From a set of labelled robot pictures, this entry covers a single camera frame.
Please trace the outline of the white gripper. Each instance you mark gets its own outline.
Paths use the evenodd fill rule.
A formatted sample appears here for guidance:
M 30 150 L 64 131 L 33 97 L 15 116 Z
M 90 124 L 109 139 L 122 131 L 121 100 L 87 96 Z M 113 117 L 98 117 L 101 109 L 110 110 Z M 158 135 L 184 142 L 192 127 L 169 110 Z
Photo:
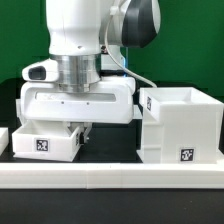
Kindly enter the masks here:
M 28 120 L 70 122 L 73 133 L 84 123 L 87 142 L 92 123 L 129 123 L 134 116 L 132 77 L 107 76 L 92 83 L 88 92 L 67 92 L 58 85 L 58 63 L 47 59 L 22 70 L 21 114 Z

